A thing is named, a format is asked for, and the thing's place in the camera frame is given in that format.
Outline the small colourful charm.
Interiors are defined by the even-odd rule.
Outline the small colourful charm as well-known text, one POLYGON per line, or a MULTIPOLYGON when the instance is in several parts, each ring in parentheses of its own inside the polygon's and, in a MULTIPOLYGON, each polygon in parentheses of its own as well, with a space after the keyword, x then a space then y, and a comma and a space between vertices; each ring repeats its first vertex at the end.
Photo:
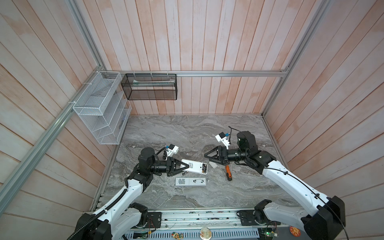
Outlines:
POLYGON ((184 235, 181 233, 173 232, 171 234, 172 238, 175 240, 182 240, 184 238, 184 235))

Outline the white wide remote cover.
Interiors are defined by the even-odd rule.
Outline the white wide remote cover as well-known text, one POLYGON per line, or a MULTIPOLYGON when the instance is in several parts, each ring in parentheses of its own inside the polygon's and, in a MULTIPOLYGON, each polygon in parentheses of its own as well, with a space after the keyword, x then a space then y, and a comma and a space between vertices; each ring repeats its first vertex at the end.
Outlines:
POLYGON ((216 163, 213 163, 213 162, 209 162, 210 166, 215 169, 218 167, 218 165, 216 163))

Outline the white slim remote control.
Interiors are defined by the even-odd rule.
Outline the white slim remote control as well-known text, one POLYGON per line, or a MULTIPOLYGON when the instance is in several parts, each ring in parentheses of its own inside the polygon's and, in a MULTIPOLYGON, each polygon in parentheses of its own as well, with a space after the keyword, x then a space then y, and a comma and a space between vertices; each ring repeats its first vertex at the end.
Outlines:
POLYGON ((177 187, 201 187, 206 185, 206 178, 176 178, 177 187))

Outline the red round sticker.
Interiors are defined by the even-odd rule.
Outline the red round sticker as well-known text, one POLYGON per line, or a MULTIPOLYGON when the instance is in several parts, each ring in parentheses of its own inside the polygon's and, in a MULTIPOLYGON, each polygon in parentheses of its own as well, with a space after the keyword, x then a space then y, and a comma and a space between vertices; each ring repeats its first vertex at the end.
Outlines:
POLYGON ((289 227, 289 230, 290 230, 290 233, 291 233, 294 237, 300 237, 300 236, 301 236, 301 231, 300 231, 298 228, 290 226, 290 227, 289 227))

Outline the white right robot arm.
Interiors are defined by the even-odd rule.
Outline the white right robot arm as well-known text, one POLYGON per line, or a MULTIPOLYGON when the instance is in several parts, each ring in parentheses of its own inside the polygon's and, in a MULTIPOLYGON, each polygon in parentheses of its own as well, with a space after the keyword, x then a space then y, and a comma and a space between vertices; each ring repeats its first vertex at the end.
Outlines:
POLYGON ((249 131, 238 132, 236 149, 229 148, 231 136, 224 133, 216 135, 223 145, 206 152, 204 157, 223 166, 234 162, 250 167, 276 183, 299 203, 299 207, 286 207, 264 199, 253 212, 238 212, 243 221, 266 227, 280 222, 306 232, 312 240, 334 240, 346 231, 345 203, 339 197, 330 198, 299 179, 272 154, 260 150, 255 136, 249 131))

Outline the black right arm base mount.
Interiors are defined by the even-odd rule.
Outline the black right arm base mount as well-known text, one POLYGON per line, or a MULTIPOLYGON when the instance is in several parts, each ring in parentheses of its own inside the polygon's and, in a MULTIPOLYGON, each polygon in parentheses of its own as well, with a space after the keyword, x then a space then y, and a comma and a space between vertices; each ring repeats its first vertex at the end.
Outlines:
POLYGON ((281 222, 270 221, 263 211, 240 210, 237 212, 237 216, 240 218, 242 226, 281 225, 281 222))

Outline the round gold white badge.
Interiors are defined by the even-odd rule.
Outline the round gold white badge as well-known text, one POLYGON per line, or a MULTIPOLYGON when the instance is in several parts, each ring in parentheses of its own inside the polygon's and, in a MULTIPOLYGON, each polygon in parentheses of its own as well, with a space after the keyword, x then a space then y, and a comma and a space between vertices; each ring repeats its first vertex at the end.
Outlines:
POLYGON ((209 228, 207 228, 207 227, 201 228, 201 230, 200 230, 201 240, 210 240, 212 238, 212 236, 213 236, 212 231, 209 228))

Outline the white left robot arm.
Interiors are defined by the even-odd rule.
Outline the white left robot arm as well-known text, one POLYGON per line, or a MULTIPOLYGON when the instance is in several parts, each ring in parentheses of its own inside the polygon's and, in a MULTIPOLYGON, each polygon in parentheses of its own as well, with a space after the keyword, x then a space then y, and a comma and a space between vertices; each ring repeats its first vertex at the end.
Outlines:
POLYGON ((166 174, 169 177, 182 173, 189 165, 173 157, 179 148, 169 145, 161 149, 160 160, 153 148, 141 150, 138 164, 124 179, 124 186, 104 206, 92 214, 83 214, 70 240, 119 240, 133 228, 149 226, 148 208, 135 202, 150 185, 154 176, 166 174))

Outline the aluminium frame rail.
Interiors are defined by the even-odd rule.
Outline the aluminium frame rail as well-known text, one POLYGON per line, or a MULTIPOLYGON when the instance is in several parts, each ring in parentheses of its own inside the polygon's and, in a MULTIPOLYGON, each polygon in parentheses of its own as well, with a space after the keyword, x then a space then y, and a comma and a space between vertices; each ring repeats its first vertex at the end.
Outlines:
POLYGON ((284 77, 283 70, 230 70, 230 71, 116 71, 120 74, 175 74, 178 77, 284 77))

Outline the orange black screwdriver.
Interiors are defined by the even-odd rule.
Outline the orange black screwdriver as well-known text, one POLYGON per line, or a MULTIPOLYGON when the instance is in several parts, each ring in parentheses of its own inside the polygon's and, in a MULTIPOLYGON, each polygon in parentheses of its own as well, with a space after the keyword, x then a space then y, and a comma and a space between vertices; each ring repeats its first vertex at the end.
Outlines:
POLYGON ((231 173, 231 170, 230 170, 230 166, 229 166, 229 165, 226 165, 225 169, 226 169, 226 177, 227 177, 227 180, 228 180, 228 181, 232 181, 233 178, 232 178, 232 173, 231 173))

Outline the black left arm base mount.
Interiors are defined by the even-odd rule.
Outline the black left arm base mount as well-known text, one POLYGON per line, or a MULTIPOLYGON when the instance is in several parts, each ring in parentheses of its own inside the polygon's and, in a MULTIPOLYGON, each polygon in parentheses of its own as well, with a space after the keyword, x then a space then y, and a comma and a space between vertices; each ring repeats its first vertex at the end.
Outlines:
POLYGON ((148 212, 146 229, 159 229, 162 223, 162 212, 148 212))

